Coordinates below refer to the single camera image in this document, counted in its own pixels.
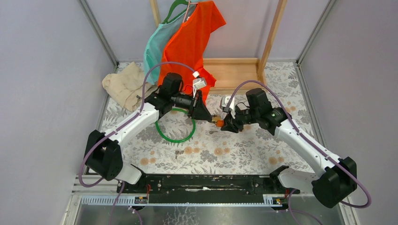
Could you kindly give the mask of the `green cable lock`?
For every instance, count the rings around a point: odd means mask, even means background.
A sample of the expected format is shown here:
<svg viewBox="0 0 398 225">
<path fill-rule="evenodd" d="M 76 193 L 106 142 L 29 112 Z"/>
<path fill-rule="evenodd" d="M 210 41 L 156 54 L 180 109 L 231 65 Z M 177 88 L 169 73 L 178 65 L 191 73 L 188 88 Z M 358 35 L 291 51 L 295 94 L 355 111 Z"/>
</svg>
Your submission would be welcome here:
<svg viewBox="0 0 398 225">
<path fill-rule="evenodd" d="M 161 129 L 160 129 L 160 126 L 159 126 L 159 124 L 158 124 L 158 121 L 156 121 L 154 124 L 155 124 L 156 130 L 158 131 L 159 135 L 160 135 L 164 140 L 166 140 L 166 141 L 168 141 L 168 142 L 170 142 L 170 143 L 183 143 L 183 142 L 188 141 L 189 139 L 191 139 L 192 136 L 194 135 L 195 131 L 196 131 L 196 121 L 195 121 L 193 118 L 191 118 L 191 122 L 192 122 L 192 131 L 191 131 L 185 138 L 179 139 L 179 140 L 170 139 L 169 137 L 167 137 L 166 135 L 164 135 L 164 134 L 162 133 Z"/>
</svg>

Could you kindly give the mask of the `silver cable lock keys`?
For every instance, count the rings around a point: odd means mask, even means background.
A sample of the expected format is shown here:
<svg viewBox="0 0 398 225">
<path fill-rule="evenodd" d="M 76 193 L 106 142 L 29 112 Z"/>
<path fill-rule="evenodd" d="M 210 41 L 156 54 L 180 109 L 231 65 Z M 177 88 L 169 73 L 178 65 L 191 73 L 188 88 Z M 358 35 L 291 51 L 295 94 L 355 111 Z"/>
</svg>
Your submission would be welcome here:
<svg viewBox="0 0 398 225">
<path fill-rule="evenodd" d="M 177 157 L 178 157 L 179 155 L 182 155 L 182 154 L 184 154 L 184 150 L 176 150 L 176 151 L 175 151 L 175 159 L 177 159 Z"/>
</svg>

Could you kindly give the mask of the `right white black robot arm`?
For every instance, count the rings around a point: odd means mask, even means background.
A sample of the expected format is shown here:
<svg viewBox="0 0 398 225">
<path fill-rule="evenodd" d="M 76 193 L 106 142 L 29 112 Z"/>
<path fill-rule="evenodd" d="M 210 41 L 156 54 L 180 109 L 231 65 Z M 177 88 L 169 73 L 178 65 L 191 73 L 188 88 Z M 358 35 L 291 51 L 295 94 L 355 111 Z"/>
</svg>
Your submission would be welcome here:
<svg viewBox="0 0 398 225">
<path fill-rule="evenodd" d="M 240 109 L 232 96 L 222 97 L 220 108 L 226 116 L 220 125 L 222 131 L 239 133 L 244 125 L 258 124 L 273 137 L 288 144 L 312 168 L 302 172 L 281 166 L 270 174 L 269 187 L 275 193 L 286 188 L 313 194 L 325 207 L 333 208 L 357 189 L 354 179 L 357 166 L 350 157 L 341 158 L 319 144 L 281 107 L 273 107 L 264 90 L 255 88 L 246 92 L 249 106 Z"/>
</svg>

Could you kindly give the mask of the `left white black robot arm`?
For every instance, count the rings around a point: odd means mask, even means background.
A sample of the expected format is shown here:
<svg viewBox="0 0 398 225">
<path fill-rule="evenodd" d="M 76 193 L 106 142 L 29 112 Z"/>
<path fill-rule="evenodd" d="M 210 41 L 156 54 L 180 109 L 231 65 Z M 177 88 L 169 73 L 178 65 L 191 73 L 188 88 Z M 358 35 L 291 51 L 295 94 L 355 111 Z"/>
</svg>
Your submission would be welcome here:
<svg viewBox="0 0 398 225">
<path fill-rule="evenodd" d="M 192 95 L 181 92 L 182 78 L 179 74 L 169 73 L 160 89 L 151 93 L 129 117 L 106 132 L 92 131 L 87 141 L 84 165 L 102 179 L 125 181 L 133 192 L 143 191 L 146 182 L 141 177 L 143 173 L 122 158 L 122 149 L 131 139 L 170 112 L 174 106 L 185 109 L 191 119 L 212 121 L 212 115 L 206 108 L 202 95 L 206 81 L 197 71 L 192 76 Z"/>
</svg>

